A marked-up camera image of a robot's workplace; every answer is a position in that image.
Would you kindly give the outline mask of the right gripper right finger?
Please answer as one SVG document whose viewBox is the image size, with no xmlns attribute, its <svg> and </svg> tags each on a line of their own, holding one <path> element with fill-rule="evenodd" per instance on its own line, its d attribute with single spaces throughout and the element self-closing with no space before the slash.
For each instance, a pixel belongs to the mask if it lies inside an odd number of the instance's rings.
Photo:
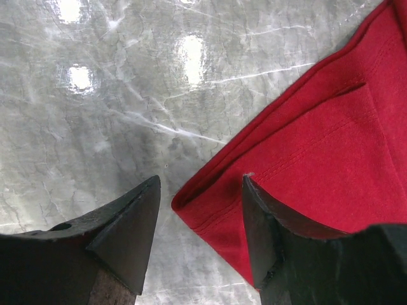
<svg viewBox="0 0 407 305">
<path fill-rule="evenodd" d="M 404 224 L 344 233 L 276 200 L 249 176 L 242 211 L 262 304 L 406 303 Z"/>
</svg>

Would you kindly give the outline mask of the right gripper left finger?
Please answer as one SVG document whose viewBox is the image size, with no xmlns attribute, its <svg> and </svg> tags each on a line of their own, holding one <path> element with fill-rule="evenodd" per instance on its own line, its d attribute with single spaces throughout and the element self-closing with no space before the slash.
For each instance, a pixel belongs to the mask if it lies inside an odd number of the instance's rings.
<svg viewBox="0 0 407 305">
<path fill-rule="evenodd" d="M 133 304 L 142 294 L 160 207 L 152 176 L 47 231 L 1 236 L 2 304 Z"/>
</svg>

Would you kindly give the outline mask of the red t shirt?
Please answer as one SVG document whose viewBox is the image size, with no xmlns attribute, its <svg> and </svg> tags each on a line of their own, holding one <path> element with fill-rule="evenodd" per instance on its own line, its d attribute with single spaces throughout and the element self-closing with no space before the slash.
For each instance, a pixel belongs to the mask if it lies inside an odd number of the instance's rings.
<svg viewBox="0 0 407 305">
<path fill-rule="evenodd" d="M 252 282 L 241 187 L 250 175 L 347 233 L 406 222 L 406 2 L 384 1 L 175 195 L 172 209 Z"/>
</svg>

